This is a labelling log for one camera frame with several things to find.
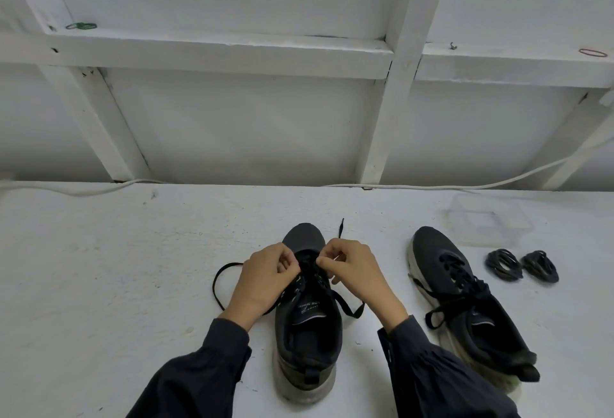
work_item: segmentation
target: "person's left hand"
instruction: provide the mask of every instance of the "person's left hand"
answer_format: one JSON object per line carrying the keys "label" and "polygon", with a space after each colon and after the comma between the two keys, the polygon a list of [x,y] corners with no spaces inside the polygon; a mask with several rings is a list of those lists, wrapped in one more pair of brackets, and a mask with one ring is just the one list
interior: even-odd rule
{"label": "person's left hand", "polygon": [[243,264],[230,303],[219,317],[249,331],[300,271],[293,252],[283,243],[256,251]]}

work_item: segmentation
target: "clear plastic container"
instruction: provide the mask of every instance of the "clear plastic container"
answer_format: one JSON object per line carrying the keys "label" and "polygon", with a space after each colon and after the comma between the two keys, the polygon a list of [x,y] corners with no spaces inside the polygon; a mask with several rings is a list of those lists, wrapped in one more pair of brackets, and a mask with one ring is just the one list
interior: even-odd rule
{"label": "clear plastic container", "polygon": [[459,193],[445,210],[454,241],[477,247],[510,247],[533,230],[517,203],[482,194]]}

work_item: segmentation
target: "person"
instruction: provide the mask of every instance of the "person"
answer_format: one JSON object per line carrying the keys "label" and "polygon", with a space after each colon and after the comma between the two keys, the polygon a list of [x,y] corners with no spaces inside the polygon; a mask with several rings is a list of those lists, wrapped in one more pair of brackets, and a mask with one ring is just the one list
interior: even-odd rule
{"label": "person", "polygon": [[[332,239],[317,264],[333,284],[342,282],[363,300],[382,323],[378,335],[399,417],[518,416],[511,399],[429,342],[388,286],[369,247]],[[203,346],[160,368],[128,418],[232,416],[234,388],[251,355],[248,332],[299,272],[295,256],[283,243],[254,253]]]}

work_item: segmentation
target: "table surface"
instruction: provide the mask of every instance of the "table surface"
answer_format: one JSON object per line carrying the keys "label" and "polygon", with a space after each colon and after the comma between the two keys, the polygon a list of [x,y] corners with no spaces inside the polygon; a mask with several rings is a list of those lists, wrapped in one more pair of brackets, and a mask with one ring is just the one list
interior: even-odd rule
{"label": "table surface", "polygon": [[[219,315],[211,293],[218,268],[305,221],[328,239],[345,218],[344,236],[371,246],[392,289],[426,328],[429,307],[407,276],[405,251],[423,225],[454,240],[444,210],[458,193],[150,184],[88,198],[0,192],[2,415],[124,416],[164,362],[202,343]],[[502,282],[483,265],[491,248],[459,245],[537,353],[541,382],[523,385],[520,414],[611,416],[614,193],[478,195],[519,204],[534,228],[509,249],[518,257],[545,250],[561,276],[552,287],[531,277]],[[238,273],[220,277],[223,302]],[[396,416],[371,311],[344,317],[335,387],[312,407],[274,390],[272,318],[250,332],[253,357],[237,384],[234,416]]]}

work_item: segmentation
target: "black shirt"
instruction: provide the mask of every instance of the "black shirt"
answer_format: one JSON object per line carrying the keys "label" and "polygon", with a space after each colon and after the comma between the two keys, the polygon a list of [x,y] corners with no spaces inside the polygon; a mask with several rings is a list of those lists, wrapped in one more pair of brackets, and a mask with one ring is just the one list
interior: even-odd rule
{"label": "black shirt", "polygon": [[[378,336],[399,417],[518,417],[511,399],[431,344],[413,316]],[[231,417],[234,387],[252,353],[248,342],[243,328],[214,319],[203,346],[160,368],[128,418]]]}

